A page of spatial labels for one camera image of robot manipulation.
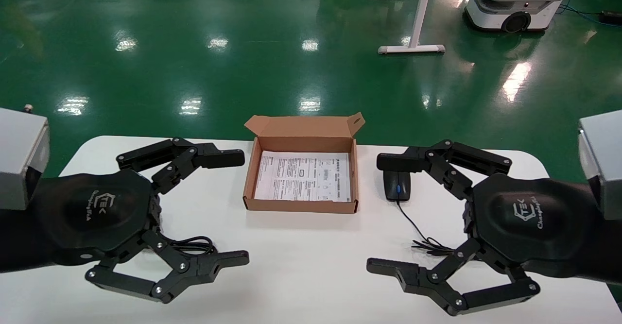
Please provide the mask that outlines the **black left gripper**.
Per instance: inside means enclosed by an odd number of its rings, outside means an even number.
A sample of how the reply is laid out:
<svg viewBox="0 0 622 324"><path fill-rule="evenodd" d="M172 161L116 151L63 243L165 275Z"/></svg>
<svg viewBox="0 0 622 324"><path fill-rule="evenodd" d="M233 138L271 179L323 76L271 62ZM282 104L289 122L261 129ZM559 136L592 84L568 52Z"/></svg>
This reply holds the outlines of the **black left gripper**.
<svg viewBox="0 0 622 324"><path fill-rule="evenodd" d="M222 151L213 143L192 143L178 136L122 153L119 169L108 175L61 176L45 179L31 200L36 226L50 249L46 258L59 266L80 266L101 260L85 279L103 290L168 304L191 286L215 281L227 267L249 264L247 251L189 254L163 236L160 198L196 169L240 167L239 149ZM152 183L138 172L164 165ZM116 273L119 263L151 249L171 271L158 281Z"/></svg>

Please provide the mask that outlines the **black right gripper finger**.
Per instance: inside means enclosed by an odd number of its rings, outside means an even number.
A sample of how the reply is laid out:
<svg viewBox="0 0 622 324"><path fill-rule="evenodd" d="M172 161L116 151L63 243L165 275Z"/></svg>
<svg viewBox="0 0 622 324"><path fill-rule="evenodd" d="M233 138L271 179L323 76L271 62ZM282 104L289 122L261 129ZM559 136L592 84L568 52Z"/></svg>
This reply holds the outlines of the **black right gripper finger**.
<svg viewBox="0 0 622 324"><path fill-rule="evenodd" d="M416 263L383 258L369 258L366 269L369 273L395 277L405 293L432 299L452 317L519 304L540 293L539 284L521 267L506 266L501 266L501 270L509 277L509 284L458 293L448 280L475 256L482 257L490 267L496 265L493 255L476 239L469 238L431 270Z"/></svg>
<svg viewBox="0 0 622 324"><path fill-rule="evenodd" d="M429 147L407 147L401 154L381 153L376 167L383 173L384 192L389 201L408 201L411 174L426 172L458 200L472 199L472 181L457 167L491 176L508 174L511 159L459 142L443 140Z"/></svg>

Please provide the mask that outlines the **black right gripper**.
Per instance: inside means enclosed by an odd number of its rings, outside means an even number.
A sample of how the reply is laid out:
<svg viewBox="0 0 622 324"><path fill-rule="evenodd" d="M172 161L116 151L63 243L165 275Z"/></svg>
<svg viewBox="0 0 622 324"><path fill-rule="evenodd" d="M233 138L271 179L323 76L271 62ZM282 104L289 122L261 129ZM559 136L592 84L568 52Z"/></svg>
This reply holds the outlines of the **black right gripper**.
<svg viewBox="0 0 622 324"><path fill-rule="evenodd" d="M586 185L495 174L475 185L469 235L500 256L546 277L578 277L578 258L603 218Z"/></svg>

